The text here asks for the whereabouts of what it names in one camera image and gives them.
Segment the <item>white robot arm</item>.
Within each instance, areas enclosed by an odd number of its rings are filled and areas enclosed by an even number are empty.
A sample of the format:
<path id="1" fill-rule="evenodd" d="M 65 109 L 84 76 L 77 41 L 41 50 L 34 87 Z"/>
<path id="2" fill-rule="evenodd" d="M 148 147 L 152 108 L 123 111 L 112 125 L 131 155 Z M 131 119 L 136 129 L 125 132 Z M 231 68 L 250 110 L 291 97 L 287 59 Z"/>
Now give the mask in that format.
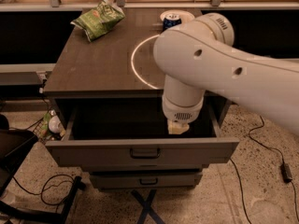
<path id="1" fill-rule="evenodd" d="M 208 13 L 162 32 L 153 56 L 165 73 L 163 112 L 186 126 L 212 91 L 299 134 L 299 65 L 235 49 L 232 24 Z"/>

